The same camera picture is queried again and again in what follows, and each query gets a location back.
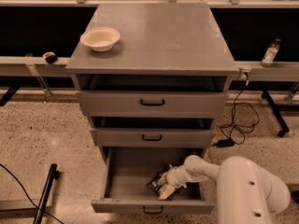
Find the power adapter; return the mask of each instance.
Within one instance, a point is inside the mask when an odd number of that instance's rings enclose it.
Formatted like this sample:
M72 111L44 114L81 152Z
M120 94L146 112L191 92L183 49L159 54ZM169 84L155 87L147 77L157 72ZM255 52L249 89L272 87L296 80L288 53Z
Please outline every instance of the power adapter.
M217 147L232 147L235 144L235 141L231 138L219 140L215 146Z

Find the black cable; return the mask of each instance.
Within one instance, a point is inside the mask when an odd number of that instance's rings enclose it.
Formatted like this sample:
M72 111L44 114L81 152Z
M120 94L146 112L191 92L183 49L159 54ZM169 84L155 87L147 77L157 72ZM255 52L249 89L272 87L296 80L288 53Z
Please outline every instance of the black cable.
M26 197L28 198L28 200L30 201L30 203L36 208L36 209L38 209L38 210L40 210L40 211L42 211L42 212L44 212L45 214L48 214L50 217L53 217L55 220L57 220L58 222L60 222L60 223L62 223L62 224L64 224L61 220L59 220L58 218L56 218L55 216L53 216L52 214L50 214L49 212L46 212L46 211L43 211L43 210L41 210L33 201L32 201L32 199L29 197L29 195L28 195L28 193L27 193L27 191L26 191L26 189L25 189L25 187L22 185L22 183L20 182L20 180L14 175L14 174L12 174L9 170L8 170L8 168L7 167L5 167L4 165L2 165L1 163L0 163L0 166L4 169L4 170L6 170L18 183L19 183L19 185L21 186L21 188L22 188L22 190L25 192L25 195L26 195Z
M232 139L236 144L238 145L242 145L244 142L245 142L245 133L252 133L254 131L254 128L255 126L258 125L258 123L260 122L260 117L259 117L259 114L258 112L254 109L254 107L249 104L249 103L244 103L244 102L241 102L241 103L237 103L236 100L237 98L241 95L241 93L243 92L244 90L242 90L234 99L234 105L233 105L233 109L231 111L231 123L229 124L224 124L224 125L221 125L221 126L218 126L220 129L221 129L221 132L224 134L224 136L226 136L227 138L229 139ZM255 123L252 123L251 125L243 125L243 124L237 124L235 122L235 116L236 116L236 108L239 106L239 105L247 105L249 106L253 112L256 114L256 117L257 117L257 121ZM231 130L229 131L228 134L225 133L225 129L229 129L231 128ZM236 142L233 138L232 138L232 133L233 131L238 131L239 133L242 134L242 142Z

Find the cabinet top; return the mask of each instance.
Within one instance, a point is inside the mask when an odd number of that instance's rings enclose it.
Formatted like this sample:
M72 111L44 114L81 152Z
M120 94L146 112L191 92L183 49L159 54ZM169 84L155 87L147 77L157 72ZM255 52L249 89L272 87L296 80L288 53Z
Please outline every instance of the cabinet top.
M106 52L80 42L70 74L232 75L233 56L207 3L101 4L86 30L111 27L120 41Z

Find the bottle label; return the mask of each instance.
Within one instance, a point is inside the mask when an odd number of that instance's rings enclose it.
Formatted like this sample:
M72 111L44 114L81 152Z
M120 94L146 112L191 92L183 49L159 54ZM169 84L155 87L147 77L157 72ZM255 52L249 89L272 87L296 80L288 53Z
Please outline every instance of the bottle label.
M278 53L278 49L269 48L263 56L263 63L271 64Z

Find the drawer handle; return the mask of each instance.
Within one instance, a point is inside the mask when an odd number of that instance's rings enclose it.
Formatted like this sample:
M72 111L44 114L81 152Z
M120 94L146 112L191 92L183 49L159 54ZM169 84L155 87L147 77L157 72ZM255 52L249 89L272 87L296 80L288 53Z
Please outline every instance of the drawer handle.
M142 134L142 139L144 141L160 141L162 139L162 136L159 134L157 138L148 138L146 135Z
M165 100L163 99L159 104L147 104L147 103L144 103L143 99L141 99L140 104L143 106L162 106L165 104Z
M149 212L149 211L147 211L146 210L146 206L144 205L143 206L143 212L145 213L145 214L161 214L162 212L163 212L163 207L161 206L161 210L160 211L157 211L157 212Z

